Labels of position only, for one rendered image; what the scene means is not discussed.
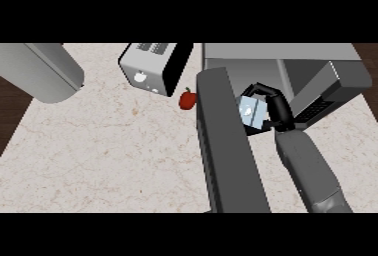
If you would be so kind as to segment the pale blue milk carton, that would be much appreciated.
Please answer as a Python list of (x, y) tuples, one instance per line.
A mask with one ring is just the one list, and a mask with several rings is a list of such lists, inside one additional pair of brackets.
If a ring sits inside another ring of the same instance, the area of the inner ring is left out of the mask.
[(256, 98), (240, 96), (237, 106), (242, 123), (255, 129), (261, 129), (262, 122), (267, 119), (267, 103)]

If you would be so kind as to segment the red bell pepper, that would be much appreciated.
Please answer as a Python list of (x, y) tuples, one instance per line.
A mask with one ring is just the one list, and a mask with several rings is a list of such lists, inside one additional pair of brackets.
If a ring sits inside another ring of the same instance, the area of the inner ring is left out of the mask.
[(178, 107), (181, 110), (190, 110), (196, 103), (196, 94), (190, 91), (190, 89), (185, 89), (179, 96), (178, 100)]

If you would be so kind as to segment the grey microwave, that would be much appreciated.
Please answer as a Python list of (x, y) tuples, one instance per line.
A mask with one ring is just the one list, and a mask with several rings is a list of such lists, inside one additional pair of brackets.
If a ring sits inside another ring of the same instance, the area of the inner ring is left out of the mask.
[(348, 43), (205, 43), (202, 67), (227, 70), (236, 95), (253, 83), (278, 89), (299, 130), (371, 87)]

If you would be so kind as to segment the silver and black toaster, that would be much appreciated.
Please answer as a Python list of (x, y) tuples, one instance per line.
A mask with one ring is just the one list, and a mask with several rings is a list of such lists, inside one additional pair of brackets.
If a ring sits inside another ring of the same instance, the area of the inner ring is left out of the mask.
[(191, 50), (191, 43), (129, 43), (117, 58), (128, 84), (171, 97)]

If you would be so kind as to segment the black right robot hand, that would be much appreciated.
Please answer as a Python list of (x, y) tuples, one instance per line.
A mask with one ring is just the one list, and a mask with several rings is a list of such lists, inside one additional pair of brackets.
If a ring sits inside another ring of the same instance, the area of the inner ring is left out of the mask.
[(265, 86), (261, 83), (255, 83), (246, 87), (244, 91), (242, 92), (242, 96), (250, 97), (253, 94), (264, 96), (270, 119), (262, 121), (261, 128), (252, 128), (250, 126), (244, 125), (243, 128), (246, 135), (250, 136), (264, 133), (270, 130), (270, 128), (274, 128), (275, 132), (293, 130), (295, 125), (292, 111), (280, 90)]

